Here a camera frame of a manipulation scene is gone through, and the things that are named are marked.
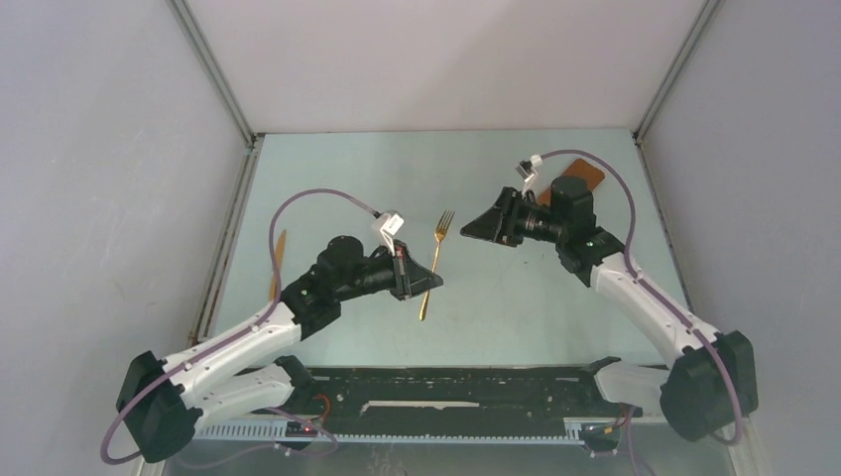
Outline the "wooden fork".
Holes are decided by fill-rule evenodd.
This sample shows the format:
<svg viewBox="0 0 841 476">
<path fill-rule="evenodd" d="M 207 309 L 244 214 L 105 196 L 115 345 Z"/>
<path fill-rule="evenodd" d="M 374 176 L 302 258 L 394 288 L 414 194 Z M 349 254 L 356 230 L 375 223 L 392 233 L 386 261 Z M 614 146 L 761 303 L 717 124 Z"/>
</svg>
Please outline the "wooden fork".
<svg viewBox="0 0 841 476">
<path fill-rule="evenodd" d="M 455 212 L 453 210 L 445 210 L 439 218 L 439 221 L 436 224 L 434 230 L 434 239 L 436 242 L 436 247 L 433 255 L 433 261 L 431 270 L 435 273 L 437 270 L 437 265 L 439 262 L 439 256 L 441 251 L 442 242 L 445 240 L 449 227 L 453 221 Z M 422 298 L 421 306 L 420 306 L 420 313 L 419 313 L 419 321 L 424 321 L 427 314 L 428 303 L 430 299 L 431 291 L 426 291 Z"/>
</svg>

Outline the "orange cloth napkin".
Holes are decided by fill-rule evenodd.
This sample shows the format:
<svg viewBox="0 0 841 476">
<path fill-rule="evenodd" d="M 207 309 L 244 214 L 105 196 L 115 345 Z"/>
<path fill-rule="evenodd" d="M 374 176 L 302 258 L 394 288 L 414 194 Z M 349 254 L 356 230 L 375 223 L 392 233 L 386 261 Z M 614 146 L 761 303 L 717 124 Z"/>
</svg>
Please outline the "orange cloth napkin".
<svg viewBox="0 0 841 476">
<path fill-rule="evenodd" d="M 587 189 L 594 191 L 595 188 L 604 180 L 605 173 L 590 165 L 584 159 L 575 159 L 560 175 L 559 178 L 572 177 L 583 179 L 586 182 Z M 549 205 L 551 199 L 551 186 L 546 187 L 538 196 L 537 204 Z"/>
</svg>

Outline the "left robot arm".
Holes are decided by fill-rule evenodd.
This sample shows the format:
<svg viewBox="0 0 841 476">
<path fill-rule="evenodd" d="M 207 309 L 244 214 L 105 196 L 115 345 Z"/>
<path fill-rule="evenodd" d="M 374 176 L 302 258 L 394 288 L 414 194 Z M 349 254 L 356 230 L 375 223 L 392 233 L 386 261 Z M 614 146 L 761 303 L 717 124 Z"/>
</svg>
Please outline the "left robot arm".
<svg viewBox="0 0 841 476">
<path fill-rule="evenodd" d="M 407 245 L 380 246 L 369 256 L 351 236 L 333 238 L 279 300 L 226 332 L 181 352 L 136 356 L 116 409 L 146 461 L 180 452 L 202 429 L 256 410 L 283 406 L 301 413 L 313 400 L 305 367 L 284 349 L 335 321 L 347 300 L 387 292 L 406 300 L 441 287 Z"/>
</svg>

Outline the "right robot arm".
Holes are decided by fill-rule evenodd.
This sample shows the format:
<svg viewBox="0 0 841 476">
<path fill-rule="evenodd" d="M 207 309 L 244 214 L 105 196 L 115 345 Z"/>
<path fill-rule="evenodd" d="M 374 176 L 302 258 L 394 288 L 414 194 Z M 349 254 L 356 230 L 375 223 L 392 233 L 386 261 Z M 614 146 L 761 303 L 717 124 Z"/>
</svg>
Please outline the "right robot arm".
<svg viewBox="0 0 841 476">
<path fill-rule="evenodd" d="M 598 225 L 584 179 L 556 178 L 547 204 L 505 187 L 460 233 L 507 247 L 525 239 L 552 244 L 567 272 L 612 301 L 654 345 L 660 369 L 613 357 L 591 366 L 591 378 L 576 389 L 587 413 L 601 415 L 614 404 L 656 411 L 679 436 L 697 441 L 758 409 L 751 341 L 740 331 L 720 332 L 648 280 L 626 245 Z"/>
</svg>

